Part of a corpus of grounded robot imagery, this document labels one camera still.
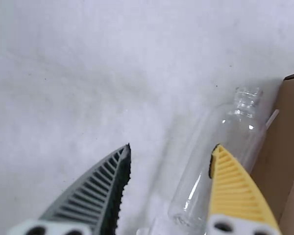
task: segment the cardboard box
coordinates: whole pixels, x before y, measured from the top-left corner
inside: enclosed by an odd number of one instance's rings
[[[280,113],[267,131],[252,171],[284,235],[294,235],[294,75],[282,82],[274,109]]]

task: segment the ribbed texture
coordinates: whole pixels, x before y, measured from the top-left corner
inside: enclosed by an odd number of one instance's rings
[[[268,223],[278,229],[264,197],[241,164],[221,145],[212,155],[209,213]]]
[[[93,234],[112,235],[129,175],[130,148],[125,145],[81,176],[41,218],[80,222],[89,225]]]

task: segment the white fabric surface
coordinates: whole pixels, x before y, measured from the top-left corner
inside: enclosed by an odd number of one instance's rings
[[[125,143],[118,235],[167,207],[194,124],[294,72],[294,0],[0,0],[0,234]]]

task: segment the screw hole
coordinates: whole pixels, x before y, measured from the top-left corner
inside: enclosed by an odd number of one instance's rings
[[[44,235],[46,233],[46,229],[42,226],[37,226],[30,229],[26,235]]]
[[[230,233],[233,231],[232,227],[224,222],[215,223],[215,228],[226,233]]]
[[[69,231],[65,235],[83,235],[83,233],[81,231],[78,231],[78,230],[72,230],[72,231]]]
[[[254,235],[270,235],[270,234],[268,234],[267,232],[264,232],[264,231],[256,231],[256,232],[254,232]]]

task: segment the clear plastic bottle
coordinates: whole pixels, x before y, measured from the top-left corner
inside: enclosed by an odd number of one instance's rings
[[[255,116],[261,96],[259,88],[237,88],[234,104],[215,108],[205,121],[168,211],[184,230],[205,234],[210,156],[218,143],[251,171],[266,133],[266,124]]]

